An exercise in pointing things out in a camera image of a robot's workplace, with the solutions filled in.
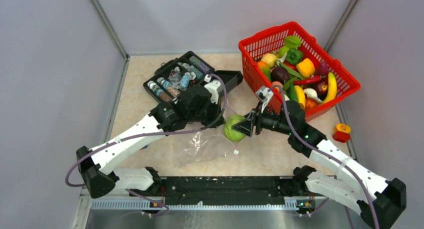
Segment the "white garlic bulb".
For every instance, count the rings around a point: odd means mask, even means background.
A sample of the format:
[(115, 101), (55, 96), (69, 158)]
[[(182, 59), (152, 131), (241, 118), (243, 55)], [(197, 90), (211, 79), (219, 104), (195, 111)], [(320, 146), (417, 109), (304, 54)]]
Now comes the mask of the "white garlic bulb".
[(323, 103), (323, 101), (318, 97), (318, 93), (317, 93), (317, 91), (315, 89), (313, 89), (313, 88), (305, 88), (303, 90), (303, 93), (306, 95), (306, 97), (308, 99), (311, 99), (311, 100), (317, 102), (318, 104), (322, 104)]

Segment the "yellow bell pepper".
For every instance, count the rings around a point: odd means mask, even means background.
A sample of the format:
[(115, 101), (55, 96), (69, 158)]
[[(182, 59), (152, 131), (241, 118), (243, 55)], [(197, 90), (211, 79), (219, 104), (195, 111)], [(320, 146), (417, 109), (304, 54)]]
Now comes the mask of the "yellow bell pepper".
[(315, 74), (315, 66), (309, 58), (305, 58), (295, 67), (304, 78), (309, 78)]

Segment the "black poker chip case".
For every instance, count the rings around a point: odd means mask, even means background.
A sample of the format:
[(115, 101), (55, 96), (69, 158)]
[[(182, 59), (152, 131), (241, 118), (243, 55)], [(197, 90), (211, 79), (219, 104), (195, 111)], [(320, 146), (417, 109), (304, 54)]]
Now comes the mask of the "black poker chip case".
[(204, 78), (208, 74), (220, 77), (228, 92), (243, 81), (240, 71), (215, 70), (197, 54), (188, 51), (162, 63), (143, 87), (158, 103), (168, 102), (195, 85), (205, 85)]

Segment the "yellow lemon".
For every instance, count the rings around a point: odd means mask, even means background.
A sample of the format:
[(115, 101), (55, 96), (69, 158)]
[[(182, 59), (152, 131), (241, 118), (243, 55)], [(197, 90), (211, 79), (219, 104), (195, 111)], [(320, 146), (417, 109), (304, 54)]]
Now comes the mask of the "yellow lemon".
[(278, 61), (278, 57), (275, 54), (266, 53), (262, 56), (260, 61), (266, 63), (270, 68), (273, 68)]

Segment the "light green pepper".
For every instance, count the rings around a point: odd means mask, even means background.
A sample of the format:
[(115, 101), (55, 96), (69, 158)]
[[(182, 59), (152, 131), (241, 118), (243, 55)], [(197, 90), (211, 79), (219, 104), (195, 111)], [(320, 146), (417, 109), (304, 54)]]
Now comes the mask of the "light green pepper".
[(301, 46), (302, 40), (296, 35), (289, 35), (283, 39), (284, 45), (289, 49), (297, 49)]

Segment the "red chili pepper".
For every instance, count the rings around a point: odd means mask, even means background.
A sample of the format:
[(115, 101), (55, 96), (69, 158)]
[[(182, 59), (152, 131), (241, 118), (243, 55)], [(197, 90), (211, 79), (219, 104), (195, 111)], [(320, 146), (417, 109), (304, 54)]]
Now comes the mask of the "red chili pepper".
[(293, 82), (294, 85), (298, 86), (305, 86), (305, 85), (311, 85), (320, 82), (322, 77), (320, 75), (314, 75), (310, 78), (302, 79), (302, 80), (295, 80)]

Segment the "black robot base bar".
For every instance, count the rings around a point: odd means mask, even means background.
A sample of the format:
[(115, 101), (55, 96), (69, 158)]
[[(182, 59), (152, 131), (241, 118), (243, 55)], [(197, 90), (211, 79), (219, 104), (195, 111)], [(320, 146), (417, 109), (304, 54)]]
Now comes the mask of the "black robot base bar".
[(295, 197), (308, 201), (316, 197), (292, 176), (168, 176), (155, 180), (147, 190), (133, 192), (158, 198), (167, 206), (283, 205)]

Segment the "clear zip top bag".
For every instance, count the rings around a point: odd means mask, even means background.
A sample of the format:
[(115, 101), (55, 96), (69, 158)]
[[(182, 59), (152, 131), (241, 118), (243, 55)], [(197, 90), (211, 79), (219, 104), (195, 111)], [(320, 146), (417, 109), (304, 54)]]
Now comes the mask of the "clear zip top bag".
[(239, 143), (226, 137), (224, 124), (173, 138), (172, 163), (177, 167), (240, 155)]

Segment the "yellow banana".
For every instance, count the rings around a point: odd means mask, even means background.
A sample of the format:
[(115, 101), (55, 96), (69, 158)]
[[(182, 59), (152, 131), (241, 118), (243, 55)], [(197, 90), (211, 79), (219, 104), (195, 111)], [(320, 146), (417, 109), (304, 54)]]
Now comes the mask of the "yellow banana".
[(325, 99), (323, 100), (322, 104), (329, 103), (330, 101), (334, 100), (337, 95), (337, 80), (335, 75), (332, 72), (328, 73), (328, 89), (327, 89), (327, 95)]

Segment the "orange mango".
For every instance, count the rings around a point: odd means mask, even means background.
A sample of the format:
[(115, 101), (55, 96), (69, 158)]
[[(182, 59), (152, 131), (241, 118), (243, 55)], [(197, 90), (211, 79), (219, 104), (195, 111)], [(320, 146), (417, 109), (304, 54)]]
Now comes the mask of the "orange mango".
[(264, 76), (267, 78), (269, 82), (272, 82), (271, 78), (271, 68), (269, 65), (264, 61), (258, 61), (257, 63), (258, 68), (260, 71), (264, 74)]

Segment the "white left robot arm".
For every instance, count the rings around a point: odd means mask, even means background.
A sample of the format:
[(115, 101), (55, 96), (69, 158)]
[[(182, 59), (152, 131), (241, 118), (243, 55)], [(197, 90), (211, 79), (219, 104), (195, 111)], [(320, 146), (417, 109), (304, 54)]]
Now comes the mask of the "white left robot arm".
[(160, 191), (160, 182), (148, 169), (143, 169), (130, 182), (114, 169), (148, 144), (170, 135), (196, 133), (221, 124), (226, 108), (227, 89), (216, 74), (207, 75), (205, 85), (195, 85), (177, 98), (161, 102), (134, 126), (113, 139), (92, 148), (76, 150), (76, 163), (91, 198), (109, 194), (120, 183), (125, 189), (144, 191), (154, 196)]

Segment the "red yellow emergency button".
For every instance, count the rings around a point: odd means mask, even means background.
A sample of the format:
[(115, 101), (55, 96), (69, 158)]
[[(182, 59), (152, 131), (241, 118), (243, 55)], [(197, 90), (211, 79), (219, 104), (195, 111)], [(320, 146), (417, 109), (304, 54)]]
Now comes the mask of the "red yellow emergency button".
[(332, 135), (332, 138), (340, 143), (347, 143), (351, 139), (351, 133), (352, 129), (349, 125), (338, 123), (334, 127), (334, 132)]

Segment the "green cabbage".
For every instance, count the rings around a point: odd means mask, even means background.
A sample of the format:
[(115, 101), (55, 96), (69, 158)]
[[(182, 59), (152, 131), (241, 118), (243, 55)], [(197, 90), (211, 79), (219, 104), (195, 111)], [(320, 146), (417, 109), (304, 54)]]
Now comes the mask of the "green cabbage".
[(240, 123), (241, 121), (243, 121), (245, 119), (246, 118), (243, 115), (240, 115), (240, 114), (233, 114), (233, 115), (229, 116), (226, 119), (225, 125), (223, 127), (224, 136), (228, 140), (235, 142), (235, 143), (242, 141), (246, 137), (246, 135), (239, 132), (239, 131), (234, 130), (233, 126), (237, 123)]

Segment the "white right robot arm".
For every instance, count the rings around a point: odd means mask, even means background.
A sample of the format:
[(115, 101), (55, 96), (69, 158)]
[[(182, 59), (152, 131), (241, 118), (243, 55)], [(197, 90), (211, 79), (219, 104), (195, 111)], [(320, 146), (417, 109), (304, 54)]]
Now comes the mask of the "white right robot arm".
[(280, 114), (259, 102), (245, 119), (231, 127), (251, 137), (263, 129), (288, 135), (289, 145), (298, 153), (325, 166), (325, 176), (310, 166), (296, 168), (293, 189), (299, 195), (323, 195), (360, 215), (373, 229), (390, 229), (407, 207), (407, 190), (398, 178), (380, 176), (341, 151), (322, 132), (306, 122), (305, 111), (295, 101), (281, 105)]

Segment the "green bell pepper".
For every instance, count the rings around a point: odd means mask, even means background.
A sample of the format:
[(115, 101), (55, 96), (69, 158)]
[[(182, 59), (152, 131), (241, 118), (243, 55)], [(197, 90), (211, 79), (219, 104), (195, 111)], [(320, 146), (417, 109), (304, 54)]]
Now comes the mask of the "green bell pepper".
[(287, 51), (285, 60), (291, 65), (297, 65), (302, 61), (304, 53), (296, 48), (290, 48)]

